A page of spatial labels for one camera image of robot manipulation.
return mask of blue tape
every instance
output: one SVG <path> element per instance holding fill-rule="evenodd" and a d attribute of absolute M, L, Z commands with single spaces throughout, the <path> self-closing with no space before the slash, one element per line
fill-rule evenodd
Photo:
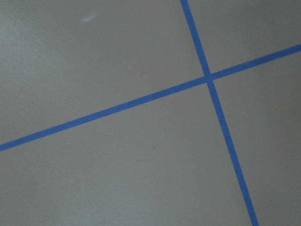
<path fill-rule="evenodd" d="M 117 105 L 117 106 L 114 106 L 114 107 L 111 107 L 111 108 L 108 108 L 108 109 L 105 109 L 105 110 L 102 110 L 102 111 L 99 111 L 99 112 L 96 112 L 96 113 L 93 113 L 93 114 L 90 114 L 90 115 L 86 115 L 86 116 L 81 117 L 81 118 L 78 118 L 78 119 L 75 119 L 75 120 L 72 120 L 72 121 L 69 121 L 69 122 L 66 122 L 66 123 L 48 128 L 48 129 L 45 129 L 45 130 L 42 130 L 40 132 L 36 132 L 36 133 L 30 134 L 30 135 L 27 135 L 25 137 L 21 137 L 19 139 L 1 144 L 0 145 L 0 152 L 4 151 L 4 150 L 7 150 L 9 148 L 18 146 L 18 145 L 22 145 L 22 144 L 31 142 L 33 140 L 40 139 L 42 137 L 49 136 L 49 135 L 54 134 L 54 133 L 58 133 L 60 131 L 66 130 L 66 129 L 70 129 L 72 127 L 79 126 L 81 124 L 84 124 L 84 123 L 87 123 L 87 122 L 90 122 L 90 121 L 94 121 L 96 119 L 103 118 L 103 117 L 111 115 L 111 114 L 115 114 L 117 112 L 124 111 L 126 109 L 129 109 L 129 108 L 132 108 L 132 107 L 135 107 L 135 106 L 138 106 L 138 105 L 145 104 L 147 102 L 150 102 L 150 101 L 153 101 L 153 100 L 156 100 L 156 99 L 160 99 L 162 97 L 169 96 L 171 94 L 174 94 L 174 93 L 177 93 L 177 92 L 180 92 L 180 91 L 183 91 L 183 90 L 186 90 L 186 89 L 204 84 L 205 82 L 206 82 L 206 80 L 205 80 L 204 77 L 194 79 L 194 80 L 182 83 L 180 85 L 176 85 L 176 86 L 164 89 L 162 91 L 152 93 L 152 94 L 140 97 L 138 99 L 128 101 L 126 103 L 123 103 L 123 104 L 120 104 L 120 105 Z"/>
<path fill-rule="evenodd" d="M 251 223 L 253 226 L 259 226 L 257 216 L 255 213 L 253 204 L 252 204 L 251 196 L 249 194 L 249 191 L 248 191 L 248 188 L 246 185 L 243 171 L 239 164 L 238 156 L 236 154 L 235 147 L 234 147 L 234 144 L 233 144 L 233 141 L 231 138 L 231 134 L 230 134 L 223 110 L 222 110 L 221 102 L 218 98 L 217 91 L 216 91 L 215 85 L 214 85 L 212 77 L 211 77 L 210 69 L 209 69 L 209 66 L 208 66 L 208 63 L 206 60 L 206 56 L 205 56 L 205 53 L 204 53 L 204 50 L 203 50 L 203 47 L 201 44 L 201 40 L 198 36 L 198 31 L 195 26 L 189 4 L 188 4 L 187 0 L 181 0 L 181 4 L 182 4 L 182 8 L 183 8 L 183 11 L 184 11 L 184 14 L 186 17 L 186 21 L 187 21 L 197 54 L 198 54 L 198 58 L 202 65 L 202 69 L 203 69 L 203 72 L 204 72 L 204 75 L 206 78 L 206 83 L 207 83 L 207 86 L 208 86 L 208 89 L 210 92 L 210 96 L 211 96 L 211 99 L 212 99 L 212 102 L 213 102 L 213 105 L 215 108 L 215 112 L 216 112 L 218 121 L 219 121 L 221 129 L 222 129 L 222 133 L 223 133 L 223 136 L 224 136 L 224 139 L 225 139 L 225 142 L 226 142 L 229 154 L 230 154 L 230 158 L 231 158 L 231 161 L 232 161 L 232 164 L 234 167 L 234 171 L 236 173 L 236 177 L 238 179 L 240 190 L 241 190 L 243 198 L 245 200 L 246 208 L 248 210 Z"/>
<path fill-rule="evenodd" d="M 301 44 L 211 74 L 213 80 L 301 52 Z"/>

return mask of blue line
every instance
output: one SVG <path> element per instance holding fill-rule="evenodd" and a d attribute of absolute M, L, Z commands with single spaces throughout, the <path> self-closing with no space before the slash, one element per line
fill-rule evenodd
<path fill-rule="evenodd" d="M 205 82 L 206 82 L 206 80 L 204 77 L 194 79 L 194 80 L 182 83 L 180 85 L 176 85 L 176 86 L 161 90 L 159 92 L 152 93 L 152 94 L 140 97 L 138 99 L 128 101 L 126 103 L 123 103 L 123 104 L 120 104 L 120 105 L 117 105 L 117 106 L 114 106 L 114 107 L 111 107 L 111 108 L 108 108 L 108 109 L 105 109 L 105 110 L 102 110 L 102 111 L 99 111 L 99 112 L 96 112 L 96 113 L 93 113 L 90 115 L 86 115 L 84 117 L 81 117 L 81 118 L 78 118 L 78 119 L 75 119 L 75 120 L 72 120 L 69 122 L 65 122 L 63 124 L 42 130 L 40 132 L 36 132 L 36 133 L 30 134 L 30 135 L 27 135 L 25 137 L 21 137 L 19 139 L 9 141 L 7 143 L 0 145 L 0 152 L 10 149 L 12 147 L 18 146 L 18 145 L 22 145 L 22 144 L 31 142 L 33 140 L 40 139 L 42 137 L 49 136 L 54 133 L 58 133 L 60 131 L 66 130 L 66 129 L 70 129 L 70 128 L 79 126 L 81 124 L 84 124 L 84 123 L 87 123 L 90 121 L 94 121 L 96 119 L 103 118 L 105 116 L 108 116 L 108 115 L 111 115 L 111 114 L 114 114 L 117 112 L 124 111 L 126 109 L 129 109 L 129 108 L 132 108 L 132 107 L 135 107 L 138 105 L 145 104 L 147 102 L 150 102 L 150 101 L 153 101 L 156 99 L 160 99 L 162 97 L 169 96 L 171 94 L 174 94 L 174 93 L 186 90 L 186 89 L 190 89 L 192 87 L 204 84 Z"/>
<path fill-rule="evenodd" d="M 256 67 L 258 65 L 265 64 L 267 62 L 277 60 L 279 58 L 286 57 L 288 55 L 291 55 L 291 54 L 294 54 L 297 52 L 301 52 L 301 44 L 290 47 L 290 48 L 283 49 L 276 53 L 262 56 L 260 58 L 254 59 L 254 60 L 250 60 L 248 62 L 221 70 L 219 72 L 212 73 L 211 78 L 212 78 L 212 80 L 219 79 L 219 78 L 225 77 L 227 75 L 234 74 L 234 73 L 237 73 L 237 72 L 240 72 L 240 71 L 252 68 L 252 67 Z"/>
<path fill-rule="evenodd" d="M 213 102 L 213 105 L 214 105 L 214 108 L 215 108 L 215 111 L 217 114 L 218 121 L 219 121 L 221 129 L 222 129 L 222 133 L 223 133 L 230 157 L 231 157 L 231 161 L 232 161 L 232 164 L 234 167 L 234 171 L 236 173 L 236 177 L 238 179 L 240 190 L 241 190 L 242 195 L 245 200 L 245 204 L 246 204 L 246 207 L 247 207 L 247 210 L 249 213 L 251 223 L 253 226 L 259 226 L 257 216 L 255 213 L 253 204 L 252 204 L 252 200 L 251 200 L 251 197 L 250 197 L 247 185 L 246 185 L 246 181 L 245 181 L 245 178 L 243 175 L 243 171 L 240 167 L 238 156 L 236 154 L 235 147 L 234 147 L 234 144 L 233 144 L 233 141 L 231 138 L 231 134 L 230 134 L 223 110 L 222 110 L 222 105 L 220 103 L 215 85 L 211 78 L 209 66 L 208 66 L 208 63 L 206 60 L 204 50 L 202 48 L 201 40 L 198 36 L 198 31 L 195 26 L 190 7 L 188 5 L 187 0 L 181 0 L 181 4 L 183 7 L 183 11 L 185 13 L 186 21 L 187 21 L 188 27 L 190 29 L 190 33 L 191 33 L 195 48 L 197 50 L 198 58 L 201 62 L 202 68 L 203 68 L 203 72 L 204 72 L 204 75 L 206 78 L 210 96 L 211 96 L 211 99 L 212 99 L 212 102 Z"/>

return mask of gray floor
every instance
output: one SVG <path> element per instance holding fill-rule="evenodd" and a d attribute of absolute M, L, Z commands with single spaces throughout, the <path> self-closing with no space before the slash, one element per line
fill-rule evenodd
<path fill-rule="evenodd" d="M 300 1 L 190 0 L 212 72 L 301 44 Z M 180 1 L 2 0 L 0 143 L 202 77 Z M 261 226 L 301 224 L 300 53 L 215 81 Z M 251 226 L 205 84 L 0 153 L 1 226 Z"/>

